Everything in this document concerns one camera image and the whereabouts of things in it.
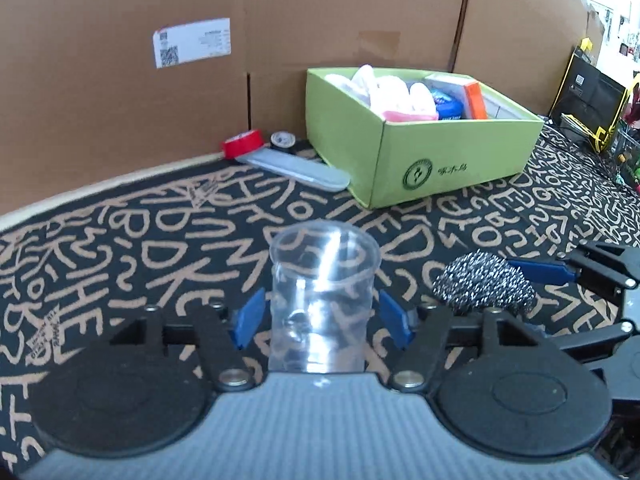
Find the steel wool scourer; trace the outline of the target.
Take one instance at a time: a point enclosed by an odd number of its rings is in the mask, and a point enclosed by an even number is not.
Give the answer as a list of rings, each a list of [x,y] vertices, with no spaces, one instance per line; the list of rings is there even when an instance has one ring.
[[[448,263],[434,281],[432,294],[455,315],[494,308],[518,316],[537,301],[522,271],[489,252],[470,252]]]

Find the clear plastic cup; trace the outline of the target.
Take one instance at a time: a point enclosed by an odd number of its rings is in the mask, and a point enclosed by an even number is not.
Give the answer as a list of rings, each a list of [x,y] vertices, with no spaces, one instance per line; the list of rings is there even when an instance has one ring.
[[[378,242],[351,224],[296,223],[270,244],[272,287],[268,370],[364,371]]]

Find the blue floss container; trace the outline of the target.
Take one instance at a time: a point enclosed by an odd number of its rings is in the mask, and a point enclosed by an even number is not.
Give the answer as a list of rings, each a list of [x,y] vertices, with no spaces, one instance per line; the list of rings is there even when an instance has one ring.
[[[427,87],[433,97],[439,120],[459,120],[464,118],[464,105],[455,96],[432,86]]]

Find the white pink cuffed glove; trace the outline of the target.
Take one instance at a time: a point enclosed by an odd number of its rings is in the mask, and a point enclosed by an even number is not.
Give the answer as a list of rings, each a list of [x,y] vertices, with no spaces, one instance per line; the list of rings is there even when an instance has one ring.
[[[324,76],[386,122],[436,122],[439,120],[432,92],[423,82],[408,84],[395,75],[376,76],[371,65],[363,65],[354,76],[338,73]]]

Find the white orange medicine box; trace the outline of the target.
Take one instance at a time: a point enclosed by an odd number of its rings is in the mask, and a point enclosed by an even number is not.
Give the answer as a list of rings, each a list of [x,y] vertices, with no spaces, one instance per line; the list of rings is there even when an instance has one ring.
[[[480,83],[468,76],[432,73],[424,78],[428,88],[435,89],[457,99],[463,106],[465,119],[486,120],[488,118]]]

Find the black patterned letter mat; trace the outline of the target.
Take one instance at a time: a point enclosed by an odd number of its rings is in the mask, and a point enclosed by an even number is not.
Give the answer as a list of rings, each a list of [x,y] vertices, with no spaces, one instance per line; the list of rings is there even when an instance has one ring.
[[[516,176],[388,209],[213,162],[56,208],[1,235],[1,463],[43,453],[30,387],[144,306],[182,312],[270,289],[268,247],[296,222],[372,235],[375,285],[420,304],[457,256],[553,258],[589,242],[637,245],[639,197],[602,162],[544,129]]]

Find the grey flat case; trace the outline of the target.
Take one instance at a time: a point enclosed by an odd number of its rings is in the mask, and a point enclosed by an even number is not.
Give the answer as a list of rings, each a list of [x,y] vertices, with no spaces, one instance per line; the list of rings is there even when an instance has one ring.
[[[260,148],[235,160],[326,192],[344,191],[350,183],[346,171],[272,148]]]

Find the black yellow box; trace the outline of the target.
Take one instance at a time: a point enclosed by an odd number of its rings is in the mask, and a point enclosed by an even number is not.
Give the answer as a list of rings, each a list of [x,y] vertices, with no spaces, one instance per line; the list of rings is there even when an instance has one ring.
[[[549,119],[559,132],[582,139],[597,154],[603,154],[614,142],[620,125],[639,119],[639,74],[630,86],[623,86],[593,63],[590,40],[582,42],[587,47],[576,47],[570,56]]]

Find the red tape roll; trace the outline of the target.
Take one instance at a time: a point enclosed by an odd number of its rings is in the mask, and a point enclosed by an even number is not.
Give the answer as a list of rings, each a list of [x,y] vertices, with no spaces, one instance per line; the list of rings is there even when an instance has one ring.
[[[221,144],[224,159],[232,160],[253,153],[265,146],[262,132],[257,129],[248,130],[232,136]]]

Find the green storage box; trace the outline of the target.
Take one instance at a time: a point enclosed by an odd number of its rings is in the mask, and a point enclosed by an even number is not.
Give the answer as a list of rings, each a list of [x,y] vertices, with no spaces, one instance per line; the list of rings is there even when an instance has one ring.
[[[370,209],[518,174],[542,129],[538,116],[488,86],[482,95],[498,110],[486,120],[388,122],[328,79],[355,73],[308,70],[306,133],[328,165],[349,174],[349,192]]]

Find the white shipping label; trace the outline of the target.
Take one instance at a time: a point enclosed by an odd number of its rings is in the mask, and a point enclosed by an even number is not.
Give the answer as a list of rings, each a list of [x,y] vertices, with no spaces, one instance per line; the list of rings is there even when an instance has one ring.
[[[165,68],[230,55],[230,18],[164,27],[152,36],[155,66]]]

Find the large cardboard box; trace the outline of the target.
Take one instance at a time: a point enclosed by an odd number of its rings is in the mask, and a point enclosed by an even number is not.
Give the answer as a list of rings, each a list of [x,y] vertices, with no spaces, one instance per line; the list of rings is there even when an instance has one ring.
[[[155,66],[164,27],[230,18],[230,55]],[[1,0],[1,209],[304,128],[311,67],[455,70],[536,113],[587,0]]]

